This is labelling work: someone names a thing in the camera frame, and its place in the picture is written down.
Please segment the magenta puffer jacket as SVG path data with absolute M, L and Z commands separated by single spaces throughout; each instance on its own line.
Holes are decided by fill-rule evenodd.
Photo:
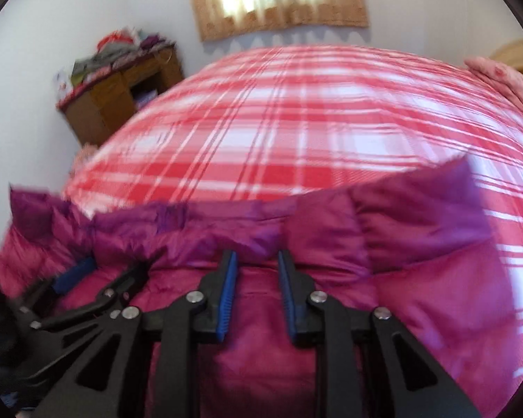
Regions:
M 276 201 L 11 204 L 4 354 L 37 417 L 494 417 L 513 394 L 464 157 Z

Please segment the pile of clothes on desk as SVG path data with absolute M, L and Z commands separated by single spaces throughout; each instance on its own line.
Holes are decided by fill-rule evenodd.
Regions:
M 115 30 L 98 42 L 95 54 L 74 61 L 70 76 L 71 85 L 79 86 L 88 81 L 90 75 L 100 70 L 112 69 L 125 61 L 133 61 L 150 52 L 174 46 L 174 41 L 168 40 L 158 32 L 135 28 Z

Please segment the brown wooden desk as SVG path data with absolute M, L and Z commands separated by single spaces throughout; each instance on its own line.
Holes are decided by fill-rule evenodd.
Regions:
M 175 44 L 164 44 L 91 80 L 58 104 L 80 145 L 104 144 L 151 95 L 184 79 Z

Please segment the red white plaid bed sheet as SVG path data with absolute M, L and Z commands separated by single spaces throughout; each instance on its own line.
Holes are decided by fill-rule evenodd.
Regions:
M 464 68 L 360 46 L 224 57 L 162 93 L 67 183 L 86 214 L 273 199 L 467 155 L 498 235 L 523 378 L 523 109 Z

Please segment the white card on desk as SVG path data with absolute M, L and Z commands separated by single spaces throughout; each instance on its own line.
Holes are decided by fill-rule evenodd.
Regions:
M 60 70 L 54 75 L 54 84 L 58 101 L 65 99 L 73 91 L 73 84 L 65 70 Z

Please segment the pink floral pillow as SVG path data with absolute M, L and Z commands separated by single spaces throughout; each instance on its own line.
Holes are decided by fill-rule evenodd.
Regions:
M 518 70 L 487 57 L 469 57 L 464 60 L 470 73 L 513 103 L 523 112 L 523 74 Z

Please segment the wooden bed headboard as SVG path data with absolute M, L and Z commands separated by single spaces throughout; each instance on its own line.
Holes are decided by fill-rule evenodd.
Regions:
M 523 39 L 501 46 L 490 55 L 490 58 L 523 73 Z

